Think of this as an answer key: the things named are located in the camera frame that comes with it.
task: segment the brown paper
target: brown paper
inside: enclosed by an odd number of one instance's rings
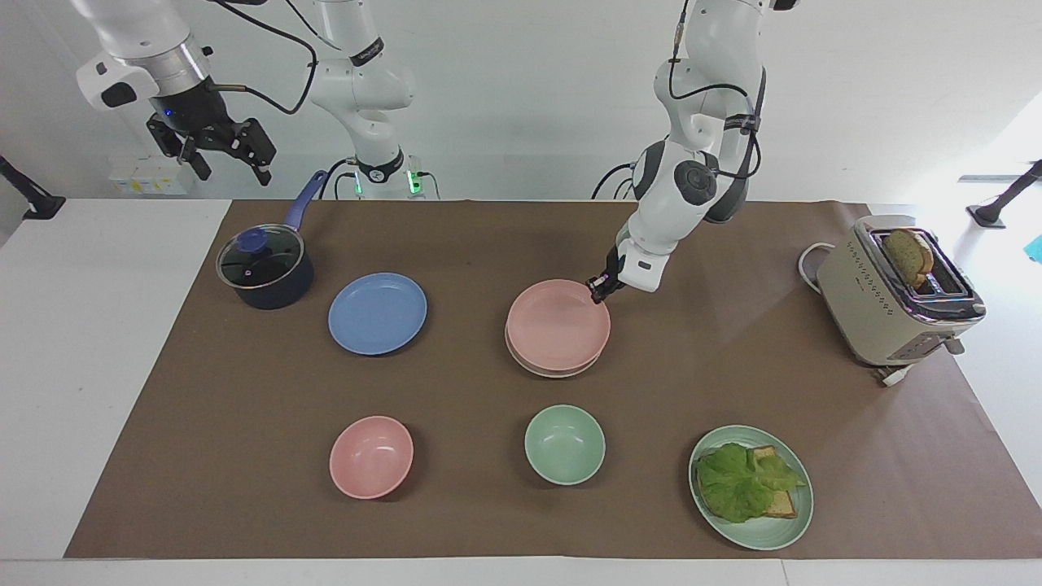
[[[262,312],[218,280],[214,257],[288,205],[231,205],[67,557],[1042,556],[1042,512],[951,358],[878,387],[800,282],[799,252],[840,242],[864,206],[750,203],[699,227],[658,293],[609,300],[597,364],[549,381],[507,353],[511,302],[599,272],[631,205],[317,202],[312,290]],[[416,279],[429,315],[393,356],[353,356],[327,310],[377,271]],[[547,484],[524,456],[529,418],[560,402],[607,440],[577,487]],[[405,423],[416,461],[388,497],[353,500],[329,479],[329,448],[373,414]],[[776,435],[810,472],[814,520],[784,551],[725,541],[692,502],[691,449],[730,423]]]

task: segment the blue lid knob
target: blue lid knob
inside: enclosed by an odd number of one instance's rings
[[[245,252],[247,254],[259,252],[260,250],[264,250],[264,247],[267,245],[268,233],[266,233],[263,228],[250,228],[235,238],[235,248],[238,248],[240,252]]]

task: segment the pink bowl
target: pink bowl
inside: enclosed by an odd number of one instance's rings
[[[379,498],[398,488],[413,466],[413,437],[397,419],[373,415],[341,432],[329,453],[329,475],[352,498]]]

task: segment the green indicator light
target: green indicator light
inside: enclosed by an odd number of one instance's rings
[[[413,193],[420,193],[423,189],[423,184],[420,182],[420,178],[416,176],[416,173],[407,171],[408,173],[408,190]]]

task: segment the green bowl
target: green bowl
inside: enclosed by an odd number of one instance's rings
[[[604,462],[604,432],[586,411],[555,405],[540,411],[524,433],[524,453],[536,472],[553,484],[584,483]]]

